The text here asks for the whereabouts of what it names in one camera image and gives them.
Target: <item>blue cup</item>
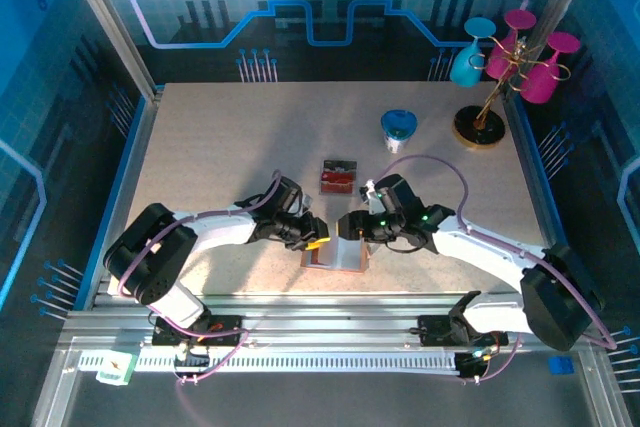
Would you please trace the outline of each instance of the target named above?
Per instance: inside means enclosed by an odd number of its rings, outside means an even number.
[[[400,152],[418,128],[418,119],[408,110],[390,110],[380,119],[384,143],[392,154]]]

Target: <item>cyan wine glass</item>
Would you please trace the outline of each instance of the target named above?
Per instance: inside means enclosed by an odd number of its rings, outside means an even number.
[[[456,56],[450,78],[462,87],[473,87],[480,81],[484,68],[484,56],[480,52],[478,39],[492,36],[496,32],[496,24],[484,17],[474,17],[464,23],[464,30],[473,37],[473,42]]]

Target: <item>black round base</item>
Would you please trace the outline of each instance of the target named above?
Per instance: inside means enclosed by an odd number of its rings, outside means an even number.
[[[476,149],[495,146],[505,134],[504,122],[493,111],[489,111],[484,129],[477,129],[474,123],[481,110],[479,105],[469,105],[460,109],[453,119],[453,131],[458,140]]]

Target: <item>yellow object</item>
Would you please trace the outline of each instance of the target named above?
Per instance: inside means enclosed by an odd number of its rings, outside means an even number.
[[[309,245],[307,245],[307,248],[305,250],[319,249],[321,244],[324,244],[325,242],[329,242],[330,240],[331,240],[331,237],[325,237],[324,239],[316,240],[315,242],[311,242]]]

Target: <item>robotic arm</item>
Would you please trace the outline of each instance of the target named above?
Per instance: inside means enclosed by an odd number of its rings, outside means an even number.
[[[247,209],[264,198],[265,194],[258,194],[236,202],[227,210]],[[327,224],[309,211],[310,203],[299,185],[282,177],[274,194],[258,208],[234,215],[196,217],[171,230],[131,272],[124,288],[139,303],[178,327],[208,332],[219,324],[219,319],[178,280],[187,258],[220,245],[249,244],[262,239],[280,241],[289,250],[317,248],[319,243],[329,240],[329,233]],[[162,204],[149,205],[107,251],[106,268],[120,280],[151,239],[176,220],[189,216],[171,212]],[[223,327],[239,327],[239,322],[238,318],[233,325]],[[162,330],[172,331],[170,324],[163,325]],[[173,329],[173,333],[174,340],[179,341],[179,332]]]
[[[369,210],[342,217],[338,222],[341,238],[388,245],[403,237],[413,248],[402,253],[426,249],[454,257],[498,277],[516,291],[497,295],[469,292],[451,310],[446,326],[441,320],[434,324],[422,319],[415,333],[423,345],[486,345],[496,342],[496,332],[522,332],[535,334],[554,349],[569,350],[591,320],[567,289],[525,252],[559,270],[594,311],[604,308],[593,281],[569,247],[544,249],[523,244],[466,221],[465,228],[453,210],[437,204],[425,207],[397,174],[375,184],[369,181],[361,193]],[[473,235],[474,231],[511,244],[520,253]]]

